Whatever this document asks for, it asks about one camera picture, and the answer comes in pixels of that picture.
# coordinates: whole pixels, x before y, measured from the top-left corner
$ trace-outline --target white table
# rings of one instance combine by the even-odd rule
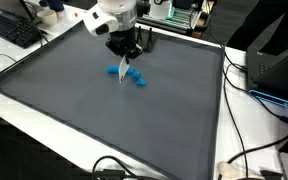
[[[41,26],[50,34],[48,39],[54,39],[81,20],[81,14],[84,10],[69,6],[65,6],[65,8],[66,15],[60,20],[59,24],[54,27]],[[164,30],[154,29],[153,31],[216,46],[212,43]],[[39,46],[39,43],[36,43],[31,48],[24,50],[0,38],[0,54],[10,55],[16,60],[27,56],[38,49]],[[244,64],[245,52],[227,48],[227,53],[232,61]],[[6,57],[0,57],[0,70],[7,68],[11,64],[12,61]],[[234,84],[245,88],[244,75],[233,67],[228,77]],[[233,89],[229,85],[227,87],[229,101],[246,149],[271,143],[288,134],[288,125],[272,117],[247,95]],[[282,107],[275,105],[269,105],[269,107],[274,112],[287,115]],[[131,170],[138,175],[167,179],[146,165],[3,95],[0,95],[0,117],[83,169],[91,170],[97,159],[104,155],[112,155],[130,165],[132,167]],[[240,141],[229,116],[224,96],[222,96],[221,101],[216,149],[215,165],[220,161],[227,161],[241,151]],[[275,147],[249,154],[248,161],[252,172],[259,173],[261,168],[281,172]],[[234,165],[244,169],[243,159],[237,160]],[[116,163],[110,160],[103,161],[99,167],[119,168]],[[218,173],[215,168],[214,179],[217,179],[217,176]]]

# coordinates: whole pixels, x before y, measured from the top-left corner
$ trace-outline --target black keyboard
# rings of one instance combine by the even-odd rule
[[[0,37],[22,48],[27,48],[42,38],[36,27],[4,13],[0,13]]]
[[[265,64],[259,64],[259,71],[260,71],[260,75],[265,74],[267,71],[269,71],[272,67],[265,65]]]

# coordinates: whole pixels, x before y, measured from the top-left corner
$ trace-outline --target wire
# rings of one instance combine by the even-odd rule
[[[233,66],[233,64],[230,64],[230,65],[227,67],[226,72],[223,72],[223,74],[224,74],[224,76],[225,76],[225,80],[224,80],[224,95],[225,95],[225,99],[226,99],[226,102],[227,102],[227,104],[228,104],[229,110],[230,110],[230,107],[229,107],[229,103],[228,103],[228,101],[227,101],[226,82],[229,82],[229,84],[230,84],[232,87],[234,87],[235,89],[238,89],[238,90],[246,93],[247,95],[250,95],[246,90],[236,87],[236,86],[235,86],[234,84],[232,84],[231,81],[228,79],[227,73],[228,73],[228,70],[229,70],[230,66]],[[253,97],[254,99],[256,99],[256,100],[264,107],[264,109],[267,110],[270,114],[272,114],[273,116],[277,117],[278,119],[281,119],[281,118],[282,118],[282,116],[279,116],[279,115],[273,113],[258,97],[256,97],[256,96],[251,96],[251,97]],[[234,157],[232,157],[227,163],[231,164],[233,161],[235,161],[236,159],[238,159],[238,158],[241,157],[241,156],[244,156],[244,158],[246,158],[246,154],[248,154],[248,153],[255,152],[255,151],[259,151],[259,150],[262,150],[262,149],[265,149],[265,148],[268,148],[268,147],[271,147],[271,146],[280,144],[280,143],[286,141],[287,139],[288,139],[288,135],[285,136],[284,138],[278,140],[278,141],[275,141],[275,142],[273,142],[273,143],[270,143],[270,144],[267,144],[267,145],[264,145],[264,146],[260,146],[260,147],[253,148],[253,149],[249,149],[249,150],[246,150],[246,151],[245,151],[245,149],[243,149],[243,152],[240,152],[239,154],[237,154],[237,155],[235,155]],[[247,166],[246,166],[246,175],[248,175],[248,167],[247,167]],[[222,175],[219,175],[218,180],[221,180],[221,179],[222,179]]]
[[[31,20],[31,22],[33,22],[36,18],[37,18],[37,10],[35,8],[35,6],[30,3],[30,2],[27,2],[27,1],[24,1],[25,3],[29,4],[32,6],[32,8],[34,9],[34,18],[33,20]],[[39,34],[41,35],[41,39],[40,39],[40,43],[41,43],[41,47],[43,47],[43,42],[42,42],[42,38],[47,42],[49,43],[49,41],[47,40],[47,38],[44,36],[43,32],[34,24],[32,24],[32,26],[34,26],[38,31],[39,31]]]
[[[114,157],[114,156],[103,156],[101,157],[100,159],[98,159],[94,166],[93,166],[93,170],[92,170],[92,175],[95,174],[95,170],[96,170],[96,166],[98,165],[98,163],[100,163],[102,160],[104,159],[111,159],[115,162],[117,162],[117,164],[119,164],[128,174],[130,175],[126,175],[124,178],[130,178],[130,179],[140,179],[140,180],[158,180],[158,179],[155,179],[155,178],[152,178],[152,177],[147,177],[147,176],[137,176],[135,175],[132,171],[130,171],[124,164],[121,160],[119,160],[118,158]]]
[[[139,179],[139,180],[158,180],[152,177],[147,177],[147,176],[136,176],[136,177],[131,177],[131,176],[125,176],[125,178],[129,179]]]
[[[100,159],[98,159],[94,166],[93,166],[93,170],[92,170],[92,174],[95,173],[95,170],[96,170],[96,166],[98,165],[98,163],[100,163],[102,160],[104,159],[111,159],[111,160],[114,160],[115,162],[117,162],[117,164],[119,164],[128,174],[131,175],[132,178],[135,178],[136,175],[134,173],[132,173],[132,171],[130,171],[122,162],[121,160],[117,159],[116,157],[114,156],[103,156],[101,157]]]
[[[232,118],[234,127],[235,127],[236,132],[237,132],[237,134],[238,134],[238,137],[239,137],[239,139],[240,139],[243,152],[245,152],[245,145],[244,145],[244,142],[243,142],[243,138],[242,138],[242,136],[241,136],[241,133],[240,133],[240,131],[239,131],[238,127],[237,127],[236,121],[235,121],[235,119],[234,119],[234,115],[233,115],[233,113],[232,113],[232,109],[231,109],[230,103],[229,103],[229,101],[228,101],[227,92],[226,92],[226,81],[228,80],[228,78],[227,78],[227,73],[228,73],[229,68],[230,68],[232,65],[233,65],[233,64],[228,65],[227,68],[226,68],[226,72],[224,73],[224,74],[225,74],[225,80],[224,80],[224,97],[225,97],[225,102],[226,102],[226,105],[227,105],[227,107],[228,107],[229,113],[230,113],[230,115],[231,115],[231,118]],[[244,154],[244,161],[245,161],[245,168],[246,168],[246,178],[248,178],[248,162],[247,162],[246,153]]]
[[[235,68],[239,69],[240,71],[244,72],[244,73],[247,73],[247,68],[245,66],[242,66],[242,65],[239,65],[239,64],[236,64],[236,63],[233,63],[231,61],[231,59],[228,57],[226,51],[225,51],[225,46],[222,45],[212,34],[208,33],[208,32],[204,32],[206,34],[208,34],[210,37],[212,37],[215,42],[221,46],[221,48],[224,50],[224,53],[225,53],[225,57],[226,59],[229,61],[230,64],[232,64]]]
[[[30,2],[24,1],[24,3],[31,5],[32,9],[34,10],[34,17],[33,17],[33,19],[31,20],[31,22],[33,22],[33,21],[37,18],[36,8],[35,8],[35,6],[34,6],[32,3],[30,3]]]
[[[0,54],[0,56],[8,57],[8,58],[10,58],[13,62],[16,63],[16,60],[15,60],[14,58],[12,58],[11,56],[9,56],[9,55],[6,55],[6,54]]]
[[[238,159],[241,156],[244,156],[246,154],[249,154],[249,153],[252,153],[252,152],[255,152],[255,151],[260,151],[260,150],[269,148],[271,146],[278,145],[278,144],[280,144],[280,143],[282,143],[282,142],[284,142],[286,140],[288,140],[288,135],[286,135],[284,138],[282,138],[282,139],[280,139],[278,141],[275,141],[273,143],[270,143],[270,144],[267,144],[267,145],[264,145],[264,146],[260,146],[260,147],[257,147],[257,148],[249,149],[249,150],[246,150],[245,152],[240,152],[237,155],[235,155],[234,157],[232,157],[231,159],[229,159],[227,161],[227,163],[231,164],[232,162],[234,162],[236,159]],[[222,179],[222,175],[219,175],[217,179],[221,180]]]

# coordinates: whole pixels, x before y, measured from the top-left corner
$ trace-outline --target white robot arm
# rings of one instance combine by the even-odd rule
[[[122,57],[118,72],[120,83],[130,67],[131,60],[143,51],[135,39],[136,2],[137,0],[98,0],[83,19],[93,36],[110,34],[106,46]]]
[[[98,0],[84,23],[93,36],[129,30],[136,23],[136,0]]]

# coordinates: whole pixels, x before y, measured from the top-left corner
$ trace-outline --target blue object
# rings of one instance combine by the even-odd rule
[[[129,75],[133,75],[135,73],[135,68],[129,68],[126,73]]]
[[[118,66],[109,66],[107,68],[107,73],[118,74]]]
[[[119,66],[109,66],[107,68],[107,73],[109,74],[118,74]],[[146,86],[146,81],[142,78],[142,73],[135,71],[135,68],[129,68],[126,72],[127,74],[131,75],[134,79],[137,79],[138,86]]]
[[[142,73],[135,71],[132,75],[134,79],[140,79],[142,77]]]
[[[146,81],[143,78],[139,78],[137,81],[137,85],[139,86],[146,86]]]
[[[252,95],[255,95],[256,97],[258,97],[264,101],[268,101],[270,103],[277,104],[277,105],[280,105],[282,107],[284,107],[284,103],[288,104],[288,101],[285,99],[281,99],[281,98],[278,98],[278,97],[275,97],[275,96],[272,96],[272,95],[269,95],[266,93],[262,93],[260,91],[250,90],[249,93]]]
[[[118,66],[109,66],[107,68],[107,73],[118,74],[118,68],[119,68]],[[129,75],[133,75],[134,72],[135,72],[135,68],[129,68],[126,73]]]

